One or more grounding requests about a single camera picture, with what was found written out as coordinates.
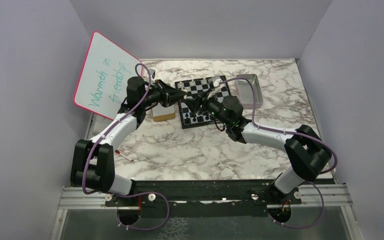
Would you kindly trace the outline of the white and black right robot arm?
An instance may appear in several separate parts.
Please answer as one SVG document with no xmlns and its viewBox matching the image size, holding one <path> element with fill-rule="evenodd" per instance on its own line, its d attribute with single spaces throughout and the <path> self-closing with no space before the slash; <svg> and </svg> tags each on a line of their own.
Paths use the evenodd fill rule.
<svg viewBox="0 0 384 240">
<path fill-rule="evenodd" d="M 267 197 L 280 204 L 289 193 L 305 181 L 314 181 L 332 157 L 332 152 L 308 125 L 296 130 L 257 127 L 243 116 L 243 106 L 234 95 L 219 102 L 210 93 L 202 92 L 184 100 L 192 114 L 209 114 L 225 126 L 225 132 L 235 142 L 260 144 L 287 154 L 290 168 L 281 173 L 270 185 Z"/>
</svg>

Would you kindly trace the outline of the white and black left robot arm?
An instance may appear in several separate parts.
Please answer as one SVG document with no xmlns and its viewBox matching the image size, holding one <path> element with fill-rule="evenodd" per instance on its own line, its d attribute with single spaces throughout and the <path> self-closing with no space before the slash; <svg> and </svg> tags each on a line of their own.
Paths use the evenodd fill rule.
<svg viewBox="0 0 384 240">
<path fill-rule="evenodd" d="M 80 139 L 74 147 L 70 181 L 81 187 L 86 195 L 118 194 L 124 205 L 137 200 L 131 179 L 115 172 L 114 152 L 125 138 L 139 128 L 146 112 L 157 105 L 170 107 L 187 95 L 162 80 L 147 83 L 140 76 L 127 81 L 126 98 L 113 121 L 89 140 Z"/>
</svg>

